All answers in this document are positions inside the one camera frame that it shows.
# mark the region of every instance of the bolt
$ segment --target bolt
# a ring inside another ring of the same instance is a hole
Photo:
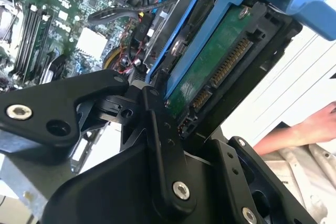
[[[242,213],[249,224],[257,224],[257,218],[249,208],[243,207]]]
[[[179,199],[187,200],[190,198],[189,188],[181,181],[176,181],[173,184],[173,191]]]
[[[115,76],[114,79],[119,82],[124,82],[124,80],[119,76]]]
[[[238,142],[240,143],[240,145],[242,146],[242,147],[244,147],[246,144],[245,144],[245,142],[243,141],[243,140],[241,140],[241,139],[238,139]]]
[[[33,115],[33,111],[24,105],[15,104],[7,108],[6,114],[15,120],[27,120]]]
[[[238,15],[239,19],[245,18],[248,13],[249,13],[248,7],[244,7],[244,9],[242,9],[241,12]]]
[[[158,93],[155,89],[151,89],[150,92],[151,92],[153,95],[159,95],[159,93]]]

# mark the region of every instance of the hole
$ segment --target hole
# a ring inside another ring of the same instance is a hole
[[[177,188],[181,194],[186,195],[187,194],[187,190],[183,187],[183,186],[178,186]]]
[[[130,118],[133,115],[133,111],[129,110],[129,109],[125,109],[123,111],[121,111],[120,114],[123,118]]]
[[[269,216],[270,208],[266,196],[260,191],[255,191],[252,194],[252,198],[254,203],[256,204],[258,213],[263,218]]]
[[[249,220],[253,220],[254,219],[254,216],[250,213],[250,212],[247,212],[246,213],[246,216]]]
[[[155,89],[151,89],[150,92],[151,92],[153,95],[159,95],[159,93],[158,93]]]
[[[54,136],[67,136],[71,132],[70,125],[62,120],[50,120],[46,126],[47,131]]]
[[[119,76],[115,76],[114,79],[119,82],[124,82],[124,80]]]
[[[167,127],[168,129],[171,128],[170,124],[168,124],[168,123],[164,123],[164,126]]]
[[[170,145],[170,146],[174,146],[174,145],[175,145],[175,143],[174,143],[174,141],[173,141],[173,140],[171,140],[171,139],[168,139],[168,145]]]
[[[271,18],[271,20],[270,20],[274,25],[279,25],[280,24],[280,21],[279,20],[277,20],[276,18]]]
[[[294,223],[295,223],[295,224],[302,224],[302,222],[299,221],[298,219],[294,219]]]
[[[21,108],[15,108],[13,110],[13,112],[17,115],[25,115],[26,114],[26,111],[24,109],[21,109]]]
[[[266,14],[265,14],[265,18],[266,18],[266,19],[270,19],[271,17],[272,17],[272,16],[271,16],[269,13],[266,13]]]
[[[233,171],[233,173],[236,174],[236,175],[239,174],[239,172],[238,172],[236,169],[234,169],[234,168],[232,168],[232,171]]]

